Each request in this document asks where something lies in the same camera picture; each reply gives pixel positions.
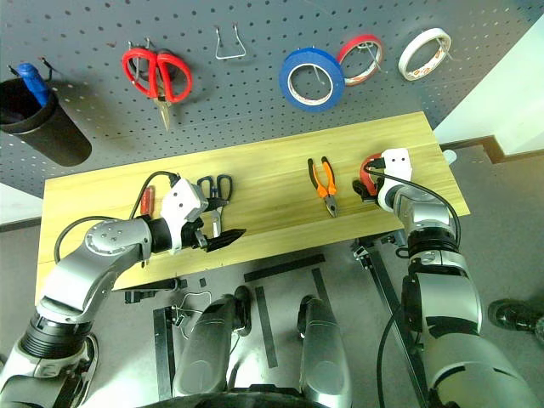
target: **red tape roll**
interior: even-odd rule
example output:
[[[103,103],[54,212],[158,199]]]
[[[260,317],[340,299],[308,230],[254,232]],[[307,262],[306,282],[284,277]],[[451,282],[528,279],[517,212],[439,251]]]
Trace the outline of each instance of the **red tape roll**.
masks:
[[[359,47],[362,44],[372,44],[377,47],[377,53],[374,55],[374,57],[377,60],[372,61],[372,63],[368,66],[366,70],[361,72],[359,75],[352,76],[351,78],[344,78],[344,81],[346,82],[346,85],[349,87],[353,87],[354,85],[357,85],[358,83],[362,83],[366,81],[368,78],[370,78],[372,75],[374,75],[377,71],[377,66],[383,62],[383,45],[382,42],[372,34],[364,34],[362,36],[357,36],[355,38],[352,38],[349,40],[340,50],[340,52],[337,54],[337,61],[338,64],[342,64],[343,60],[346,58],[346,55],[348,55],[354,48]]]

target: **orange-handled pliers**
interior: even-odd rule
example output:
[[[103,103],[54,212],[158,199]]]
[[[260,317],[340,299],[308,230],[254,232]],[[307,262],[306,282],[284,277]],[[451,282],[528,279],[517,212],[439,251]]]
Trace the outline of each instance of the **orange-handled pliers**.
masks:
[[[323,184],[321,184],[320,179],[317,176],[314,161],[312,159],[308,159],[309,179],[317,190],[319,197],[325,200],[326,209],[329,210],[329,213],[333,217],[337,217],[338,206],[337,200],[334,198],[334,195],[337,193],[337,186],[334,184],[334,172],[332,171],[331,163],[325,156],[321,157],[321,164],[323,165],[326,176],[329,179],[328,187],[325,188]]]

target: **gray pegboard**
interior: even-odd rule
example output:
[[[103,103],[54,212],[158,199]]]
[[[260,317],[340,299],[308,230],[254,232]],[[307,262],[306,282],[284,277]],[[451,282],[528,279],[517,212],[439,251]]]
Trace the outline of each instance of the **gray pegboard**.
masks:
[[[17,138],[2,134],[0,180],[35,196],[44,179],[160,157],[278,138],[423,110],[435,127],[542,15],[531,1],[189,0],[2,1],[1,78],[6,64],[44,56],[59,73],[51,86],[66,112],[93,144],[82,165],[60,167]],[[214,57],[214,25],[234,53],[232,23],[247,48],[243,59]],[[451,55],[420,81],[407,82],[397,64],[421,31],[440,27],[452,38]],[[340,103],[309,114],[286,102],[278,87],[284,58],[308,46],[336,52],[351,37],[371,33],[386,48],[382,68],[367,82],[346,88]],[[193,92],[170,109],[165,132],[152,101],[123,75],[127,41],[150,37],[190,66]],[[414,63],[438,46],[427,46]],[[345,61],[357,73],[368,54]],[[309,94],[323,90],[312,71],[298,75]]]

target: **yellow wooden tabletop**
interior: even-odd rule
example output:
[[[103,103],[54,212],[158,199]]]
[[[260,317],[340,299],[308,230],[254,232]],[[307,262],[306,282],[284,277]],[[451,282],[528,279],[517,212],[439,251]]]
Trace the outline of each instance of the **yellow wooden tabletop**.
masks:
[[[413,181],[440,193],[459,215],[468,214],[422,112],[49,179],[43,201],[37,295],[54,266],[53,248],[59,232],[89,215],[127,218],[142,183],[156,170],[179,173],[192,183],[208,174],[230,174],[235,188],[223,210],[223,227],[247,232],[216,252],[187,249],[175,256],[167,252],[153,255],[144,269],[138,264],[126,271],[117,289],[398,229],[401,224],[394,215],[373,203],[363,204],[351,188],[367,156],[397,147],[410,152]],[[322,156],[327,156],[336,175],[338,218],[329,215],[309,181],[307,160],[313,157],[326,183]],[[154,216],[159,217],[162,197],[169,190],[167,178],[155,178],[153,185]],[[203,219],[207,223],[204,232],[211,236],[209,218],[205,214]],[[92,225],[79,225],[66,236],[61,257],[81,244]]]

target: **blue painter's tape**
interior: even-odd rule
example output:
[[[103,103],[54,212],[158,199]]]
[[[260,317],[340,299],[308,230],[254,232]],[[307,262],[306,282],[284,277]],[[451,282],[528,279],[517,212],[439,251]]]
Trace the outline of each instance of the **blue painter's tape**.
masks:
[[[323,98],[304,98],[292,85],[292,74],[301,66],[315,66],[326,74],[331,90]],[[345,82],[342,67],[325,51],[313,47],[292,52],[283,62],[280,71],[280,89],[286,99],[297,108],[307,112],[322,112],[331,109],[342,97]]]

